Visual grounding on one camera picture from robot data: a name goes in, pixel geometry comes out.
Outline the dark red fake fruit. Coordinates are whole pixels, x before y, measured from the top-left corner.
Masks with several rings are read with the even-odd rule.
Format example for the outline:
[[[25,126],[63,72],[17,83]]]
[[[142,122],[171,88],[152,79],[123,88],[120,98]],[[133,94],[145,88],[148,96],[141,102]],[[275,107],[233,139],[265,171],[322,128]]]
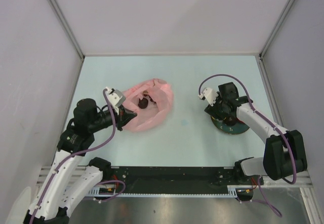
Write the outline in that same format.
[[[232,116],[229,116],[229,117],[226,117],[223,122],[228,125],[228,126],[234,126],[236,125],[237,123],[237,120],[235,117],[232,117]]]

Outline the right aluminium corner post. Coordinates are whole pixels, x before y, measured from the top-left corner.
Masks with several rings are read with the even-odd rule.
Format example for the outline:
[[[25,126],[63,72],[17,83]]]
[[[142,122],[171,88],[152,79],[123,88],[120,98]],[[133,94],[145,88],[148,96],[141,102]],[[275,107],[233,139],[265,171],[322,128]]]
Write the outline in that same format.
[[[264,56],[266,55],[269,47],[271,46],[271,44],[273,43],[274,39],[276,38],[279,30],[281,29],[281,27],[283,26],[286,18],[288,17],[289,12],[291,11],[294,3],[296,0],[288,0],[283,8],[283,10],[281,11],[275,26],[273,27],[270,35],[268,36],[264,46],[262,47],[260,53],[259,53],[259,58],[261,60],[263,60]]]

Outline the pink plastic bag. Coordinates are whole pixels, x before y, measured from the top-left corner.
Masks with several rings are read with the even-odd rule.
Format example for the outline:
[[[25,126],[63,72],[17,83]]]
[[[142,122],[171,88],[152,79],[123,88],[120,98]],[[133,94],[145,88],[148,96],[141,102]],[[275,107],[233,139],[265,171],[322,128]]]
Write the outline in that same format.
[[[131,132],[146,131],[162,124],[174,102],[171,85],[159,78],[141,82],[124,91],[123,95],[126,97],[123,106],[137,113],[137,117],[123,127],[123,130]],[[138,101],[142,98],[148,99],[146,109],[138,107]]]

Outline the left aluminium corner post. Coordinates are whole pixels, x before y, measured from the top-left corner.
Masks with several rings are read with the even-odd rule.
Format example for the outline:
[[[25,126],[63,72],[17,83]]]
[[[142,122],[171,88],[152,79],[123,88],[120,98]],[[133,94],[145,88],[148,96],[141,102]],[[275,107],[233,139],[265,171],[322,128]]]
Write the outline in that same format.
[[[78,57],[81,59],[81,61],[83,62],[85,59],[85,55],[58,3],[57,0],[47,0],[50,7],[52,8],[56,18],[58,19],[63,31],[65,32],[68,40],[70,41],[72,47],[74,48],[75,52],[77,53]]]

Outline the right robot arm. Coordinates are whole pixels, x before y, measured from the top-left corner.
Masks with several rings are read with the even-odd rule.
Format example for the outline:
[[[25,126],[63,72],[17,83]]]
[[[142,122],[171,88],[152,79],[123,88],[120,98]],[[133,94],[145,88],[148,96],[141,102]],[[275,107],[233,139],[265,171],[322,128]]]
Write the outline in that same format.
[[[276,181],[307,169],[302,134],[288,130],[265,117],[248,96],[239,96],[232,82],[222,84],[218,91],[206,87],[199,98],[206,100],[205,112],[214,126],[227,134],[239,135],[252,130],[265,144],[263,157],[249,157],[235,163],[234,180],[246,184],[253,175],[265,175]]]

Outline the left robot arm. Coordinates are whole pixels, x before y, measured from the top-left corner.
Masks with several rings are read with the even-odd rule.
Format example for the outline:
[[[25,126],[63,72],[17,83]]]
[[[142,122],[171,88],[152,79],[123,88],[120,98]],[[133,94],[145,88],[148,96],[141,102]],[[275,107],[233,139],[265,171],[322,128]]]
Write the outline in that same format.
[[[115,133],[136,116],[137,113],[126,109],[122,103],[99,108],[93,99],[80,100],[60,137],[51,169],[23,223],[68,223],[78,204],[96,184],[112,183],[111,163],[95,157],[81,177],[68,186],[83,157],[93,151],[94,134],[108,127]]]

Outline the blue ceramic plate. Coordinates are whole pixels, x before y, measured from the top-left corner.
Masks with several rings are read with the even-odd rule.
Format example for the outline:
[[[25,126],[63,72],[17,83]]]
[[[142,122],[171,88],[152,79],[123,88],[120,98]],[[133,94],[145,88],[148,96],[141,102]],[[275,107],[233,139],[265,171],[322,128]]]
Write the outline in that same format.
[[[241,121],[237,121],[235,125],[226,125],[223,121],[215,119],[212,116],[211,121],[218,130],[230,135],[239,135],[250,129],[249,126]]]

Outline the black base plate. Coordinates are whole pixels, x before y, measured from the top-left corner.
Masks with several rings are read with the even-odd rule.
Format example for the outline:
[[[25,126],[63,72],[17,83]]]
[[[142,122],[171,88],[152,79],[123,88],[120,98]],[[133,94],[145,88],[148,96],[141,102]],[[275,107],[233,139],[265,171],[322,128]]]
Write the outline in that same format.
[[[228,194],[229,186],[251,188],[258,179],[236,167],[115,166],[111,172],[126,184],[125,194],[135,195]]]

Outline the aluminium corner post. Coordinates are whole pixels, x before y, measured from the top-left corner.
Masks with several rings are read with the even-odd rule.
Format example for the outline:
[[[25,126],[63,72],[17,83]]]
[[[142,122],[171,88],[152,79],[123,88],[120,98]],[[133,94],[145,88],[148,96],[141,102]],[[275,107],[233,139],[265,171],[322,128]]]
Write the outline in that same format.
[[[75,52],[77,53],[78,57],[81,59],[81,61],[83,62],[85,59],[85,55],[58,3],[57,0],[47,0],[50,7],[52,8],[56,18],[58,19],[63,31],[65,32],[68,40],[70,41],[72,47],[74,48]]]
[[[268,36],[264,46],[262,47],[260,53],[259,53],[259,58],[261,60],[263,60],[264,56],[266,55],[269,47],[271,46],[271,44],[273,43],[274,39],[276,38],[279,30],[281,29],[281,27],[283,26],[286,18],[288,17],[289,12],[291,11],[294,3],[296,0],[288,0],[283,8],[283,10],[281,11],[275,26],[273,27],[270,35]]]

